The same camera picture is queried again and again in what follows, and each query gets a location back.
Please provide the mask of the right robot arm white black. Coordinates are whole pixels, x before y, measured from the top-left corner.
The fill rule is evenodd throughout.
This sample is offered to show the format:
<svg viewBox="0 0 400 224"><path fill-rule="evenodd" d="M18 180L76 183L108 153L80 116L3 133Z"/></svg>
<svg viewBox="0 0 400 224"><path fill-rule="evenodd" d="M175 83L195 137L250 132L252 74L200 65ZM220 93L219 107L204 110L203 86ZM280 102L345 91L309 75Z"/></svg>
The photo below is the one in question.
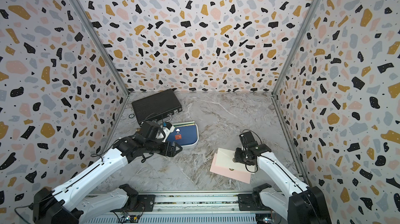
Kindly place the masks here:
<svg viewBox="0 0 400 224"><path fill-rule="evenodd" d="M241 211L270 210L289 224L330 224L324 193L293 175L275 156L271 148L261 143L259 136L244 130L240 136L241 148L235 150L233 160L246 167L255 166L264 171L279 188L276 191L264 183L253 188L250 194L239 194Z"/></svg>

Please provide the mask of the pink envelope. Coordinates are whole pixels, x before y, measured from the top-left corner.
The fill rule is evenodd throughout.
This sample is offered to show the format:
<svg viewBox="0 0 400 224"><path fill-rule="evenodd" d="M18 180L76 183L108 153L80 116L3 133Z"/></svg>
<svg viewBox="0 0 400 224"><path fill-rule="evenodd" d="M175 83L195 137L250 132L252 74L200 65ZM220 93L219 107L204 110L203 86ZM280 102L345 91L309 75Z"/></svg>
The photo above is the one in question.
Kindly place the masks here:
<svg viewBox="0 0 400 224"><path fill-rule="evenodd" d="M219 167L216 165L216 160L217 160L217 154L214 154L214 158L212 160L212 164L210 167L210 172L230 178L230 179L234 179L234 180L237 180L240 182L250 184L251 173L246 172L246 171L236 171L236 170L230 170L229 168Z"/></svg>

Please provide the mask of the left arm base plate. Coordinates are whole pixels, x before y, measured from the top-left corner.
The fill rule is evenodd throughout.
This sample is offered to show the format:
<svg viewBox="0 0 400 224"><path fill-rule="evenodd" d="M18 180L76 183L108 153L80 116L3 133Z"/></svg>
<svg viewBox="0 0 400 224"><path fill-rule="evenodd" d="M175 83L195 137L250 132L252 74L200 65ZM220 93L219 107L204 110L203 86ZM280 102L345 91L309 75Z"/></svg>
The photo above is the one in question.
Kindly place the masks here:
<svg viewBox="0 0 400 224"><path fill-rule="evenodd" d="M114 212L152 212L154 208L156 195L137 195L128 197L127 203Z"/></svg>

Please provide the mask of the light green envelope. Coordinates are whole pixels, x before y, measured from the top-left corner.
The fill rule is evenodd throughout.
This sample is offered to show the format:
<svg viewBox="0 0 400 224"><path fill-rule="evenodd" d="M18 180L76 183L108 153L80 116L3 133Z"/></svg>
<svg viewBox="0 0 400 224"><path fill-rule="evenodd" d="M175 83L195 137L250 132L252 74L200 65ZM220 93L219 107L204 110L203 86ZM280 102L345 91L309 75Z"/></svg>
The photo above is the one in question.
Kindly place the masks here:
<svg viewBox="0 0 400 224"><path fill-rule="evenodd" d="M182 123L173 123L175 127L183 127L183 126L192 126L195 125L194 121L182 122Z"/></svg>

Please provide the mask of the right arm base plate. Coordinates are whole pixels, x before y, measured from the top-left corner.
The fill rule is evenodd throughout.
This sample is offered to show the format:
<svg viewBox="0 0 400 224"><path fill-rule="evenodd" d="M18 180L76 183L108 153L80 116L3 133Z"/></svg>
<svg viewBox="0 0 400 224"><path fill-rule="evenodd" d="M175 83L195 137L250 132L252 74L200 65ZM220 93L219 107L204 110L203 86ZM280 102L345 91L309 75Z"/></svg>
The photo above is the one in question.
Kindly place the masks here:
<svg viewBox="0 0 400 224"><path fill-rule="evenodd" d="M238 205L240 211L258 211L267 210L268 207L264 206L256 193L252 194L238 194Z"/></svg>

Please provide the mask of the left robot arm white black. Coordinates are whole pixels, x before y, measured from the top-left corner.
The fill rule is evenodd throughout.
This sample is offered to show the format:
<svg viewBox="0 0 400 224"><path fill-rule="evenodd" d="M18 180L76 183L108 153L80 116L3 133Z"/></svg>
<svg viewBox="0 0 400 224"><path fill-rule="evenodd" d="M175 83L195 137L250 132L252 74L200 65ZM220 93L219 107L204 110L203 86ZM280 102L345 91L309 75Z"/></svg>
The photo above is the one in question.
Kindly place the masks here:
<svg viewBox="0 0 400 224"><path fill-rule="evenodd" d="M34 196L33 222L36 224L83 224L113 210L145 209L138 200L137 190L128 184L101 196L86 199L100 183L136 158L145 162L154 154L174 157L182 151L176 142L167 138L175 130L171 123L162 126L153 122L142 123L135 134L119 138L91 166L74 178L52 190L41 189Z"/></svg>

